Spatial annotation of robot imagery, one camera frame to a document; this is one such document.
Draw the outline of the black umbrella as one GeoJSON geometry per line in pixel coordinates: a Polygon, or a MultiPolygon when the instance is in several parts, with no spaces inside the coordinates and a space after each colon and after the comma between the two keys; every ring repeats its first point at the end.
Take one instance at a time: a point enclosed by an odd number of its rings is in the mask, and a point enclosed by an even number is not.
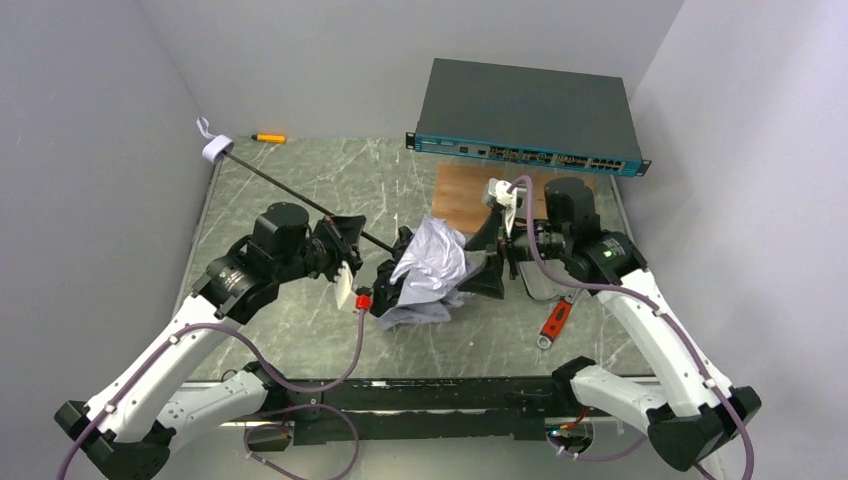
{"type": "MultiPolygon", "coordinates": [[[[316,225],[325,225],[330,209],[285,185],[270,174],[238,158],[235,142],[213,134],[204,117],[196,126],[207,143],[202,156],[210,163],[230,160],[292,196],[290,202],[271,204],[255,220],[251,232],[221,258],[210,263],[197,292],[217,303],[221,313],[248,320],[275,300],[280,286],[309,276],[308,243],[316,225]]],[[[382,329],[401,324],[439,323],[450,319],[451,309],[467,294],[458,284],[474,265],[464,250],[466,240],[440,219],[427,217],[414,228],[401,226],[388,244],[366,230],[360,238],[363,263],[351,265],[354,283],[373,291],[369,310],[382,329]]]]}

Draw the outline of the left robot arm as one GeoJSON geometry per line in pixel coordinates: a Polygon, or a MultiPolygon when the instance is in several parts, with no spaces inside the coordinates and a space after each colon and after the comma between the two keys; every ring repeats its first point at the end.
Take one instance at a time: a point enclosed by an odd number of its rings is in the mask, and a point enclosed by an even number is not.
{"type": "Polygon", "coordinates": [[[314,415],[323,387],[286,379],[262,355],[213,387],[190,396],[179,391],[222,342],[245,341],[242,328],[286,283],[324,277],[338,306],[364,317],[370,293],[356,290],[353,277],[366,222],[362,215],[312,221],[297,204],[269,206],[249,235],[207,266],[165,329],[116,380],[57,410],[72,452],[109,479],[151,479],[173,453],[223,423],[314,415]]]}

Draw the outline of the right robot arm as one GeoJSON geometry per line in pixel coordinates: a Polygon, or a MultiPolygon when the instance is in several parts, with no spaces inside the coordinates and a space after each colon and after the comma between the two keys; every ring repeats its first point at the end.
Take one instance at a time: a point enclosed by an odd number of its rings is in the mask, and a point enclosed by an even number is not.
{"type": "Polygon", "coordinates": [[[752,457],[747,424],[762,405],[756,391],[735,385],[696,345],[633,241],[602,227],[582,180],[556,178],[543,193],[546,216],[537,219],[530,178],[488,182],[489,216],[466,243],[467,251],[483,252],[484,261],[459,290],[502,299],[504,277],[534,262],[552,282],[586,291],[624,327],[659,385],[647,388],[578,357],[554,371],[554,401],[598,409],[630,425],[678,471],[701,470],[705,458],[734,439],[752,457]]]}

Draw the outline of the plywood board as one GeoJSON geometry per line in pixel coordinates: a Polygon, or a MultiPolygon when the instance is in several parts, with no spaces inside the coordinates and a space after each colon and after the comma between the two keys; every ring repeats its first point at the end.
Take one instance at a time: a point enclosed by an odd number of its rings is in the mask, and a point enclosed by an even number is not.
{"type": "Polygon", "coordinates": [[[444,219],[448,225],[463,233],[475,233],[489,215],[490,208],[483,202],[483,190],[491,178],[512,181],[521,175],[529,175],[534,183],[535,217],[546,219],[544,185],[555,178],[574,177],[581,179],[596,196],[595,204],[600,210],[599,196],[603,192],[602,182],[608,177],[584,174],[572,170],[557,170],[544,167],[491,162],[483,165],[466,165],[441,162],[438,164],[435,189],[432,196],[432,215],[444,219]]]}

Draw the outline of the orange utility knife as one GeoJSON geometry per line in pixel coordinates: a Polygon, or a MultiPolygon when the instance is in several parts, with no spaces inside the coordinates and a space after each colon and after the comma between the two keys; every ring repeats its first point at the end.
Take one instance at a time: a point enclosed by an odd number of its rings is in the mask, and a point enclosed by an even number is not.
{"type": "Polygon", "coordinates": [[[257,142],[264,142],[270,144],[285,144],[287,142],[287,138],[283,135],[274,135],[274,134],[254,134],[251,135],[250,138],[257,142]]]}

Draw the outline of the red handled adjustable wrench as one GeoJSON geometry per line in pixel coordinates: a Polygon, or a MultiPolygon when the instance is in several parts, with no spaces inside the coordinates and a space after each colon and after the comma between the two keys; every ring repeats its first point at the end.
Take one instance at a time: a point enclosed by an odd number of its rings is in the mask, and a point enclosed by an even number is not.
{"type": "Polygon", "coordinates": [[[554,344],[570,316],[573,304],[572,300],[566,298],[560,298],[555,304],[536,340],[540,350],[548,350],[554,344]]]}

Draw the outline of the grey network switch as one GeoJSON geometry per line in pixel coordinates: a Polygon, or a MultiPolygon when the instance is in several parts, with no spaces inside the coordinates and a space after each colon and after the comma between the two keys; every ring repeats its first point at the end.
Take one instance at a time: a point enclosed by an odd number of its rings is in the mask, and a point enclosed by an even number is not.
{"type": "Polygon", "coordinates": [[[436,58],[406,147],[513,164],[642,177],[619,77],[436,58]]]}

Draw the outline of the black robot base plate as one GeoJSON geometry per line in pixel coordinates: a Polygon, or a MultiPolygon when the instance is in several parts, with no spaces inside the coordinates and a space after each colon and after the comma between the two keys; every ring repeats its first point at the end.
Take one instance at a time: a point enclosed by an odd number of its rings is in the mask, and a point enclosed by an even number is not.
{"type": "Polygon", "coordinates": [[[346,440],[508,437],[536,441],[590,410],[549,376],[354,379],[323,393],[273,393],[244,419],[296,446],[346,440]]]}

